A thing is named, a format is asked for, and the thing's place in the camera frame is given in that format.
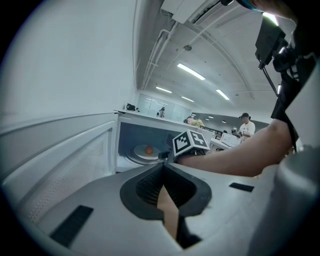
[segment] ceiling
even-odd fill
[[[169,20],[161,12],[157,18]],[[277,18],[286,33],[286,39],[294,24]],[[179,24],[166,45],[152,72],[146,89],[158,91],[161,87],[177,98],[187,97],[194,101],[195,109],[206,113],[230,113],[239,116],[243,112],[254,113],[257,120],[270,118],[276,96],[263,72],[258,69],[255,43],[262,22],[262,14],[240,6],[236,1],[220,7],[213,15],[194,25],[187,21]],[[204,28],[207,29],[195,39]],[[159,34],[154,32],[155,39]],[[192,50],[183,49],[191,45]],[[181,63],[205,78],[200,80],[177,67]],[[266,67],[273,83],[281,82],[272,63]],[[216,90],[223,91],[230,100],[225,100]]]

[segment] human arm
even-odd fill
[[[178,163],[213,173],[253,177],[278,163],[291,147],[288,125],[274,119],[268,127],[234,148],[208,155],[182,156]]]

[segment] person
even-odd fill
[[[268,12],[296,23],[289,46],[279,54],[286,57],[290,50],[296,56],[293,63],[281,71],[282,87],[279,98],[286,109],[308,80],[319,58],[318,39],[315,36],[317,33],[314,31],[318,17],[317,8],[307,2],[290,0],[237,1],[248,9]],[[181,156],[178,164],[228,175],[254,177],[261,174],[265,167],[277,164],[292,148],[293,140],[297,139],[292,139],[289,129],[291,124],[283,108],[277,100],[270,125],[239,146],[214,154]]]
[[[256,126],[250,121],[251,116],[249,116],[248,113],[243,113],[239,118],[242,120],[243,124],[240,126],[239,131],[234,132],[233,135],[239,138],[241,137],[241,140],[244,142],[255,134]]]
[[[187,124],[189,118],[193,118],[193,116],[192,116],[192,115],[189,115],[186,119],[183,120],[183,122],[184,122],[185,124]]]
[[[161,117],[164,118],[165,117],[165,107],[163,106],[157,113],[156,113],[157,117]]]

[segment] white plate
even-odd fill
[[[152,154],[147,154],[146,153],[146,147],[149,145],[138,145],[133,149],[133,157],[136,155],[139,158],[149,160],[149,161],[154,161],[158,159],[158,155],[161,152],[158,148],[152,147],[153,148],[153,153]]]

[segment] ceiling light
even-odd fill
[[[181,98],[183,98],[183,99],[185,99],[185,100],[187,100],[187,101],[195,102],[194,100],[189,99],[189,98],[186,98],[186,97],[183,97],[183,96],[182,96]]]
[[[276,19],[276,16],[274,16],[273,14],[264,12],[262,15],[265,16],[265,17],[268,17],[270,20],[273,21],[274,24],[276,24],[277,26],[279,26],[278,21],[277,21],[277,19]]]
[[[285,50],[285,47],[282,47],[281,50],[279,51],[279,54],[282,54],[284,50]]]
[[[166,90],[166,89],[162,89],[162,88],[160,88],[160,87],[156,87],[156,88],[159,89],[159,90],[161,90],[161,91],[165,91],[165,92],[167,92],[167,93],[172,94],[172,91],[169,91],[169,90]]]
[[[216,90],[222,97],[224,97],[227,101],[230,100],[227,95],[225,95],[220,89]]]
[[[189,72],[190,74],[194,75],[195,77],[199,78],[200,80],[205,80],[205,78],[202,75],[199,75],[197,72],[193,71],[192,69],[188,68],[185,65],[182,65],[181,63],[179,63],[178,67]]]

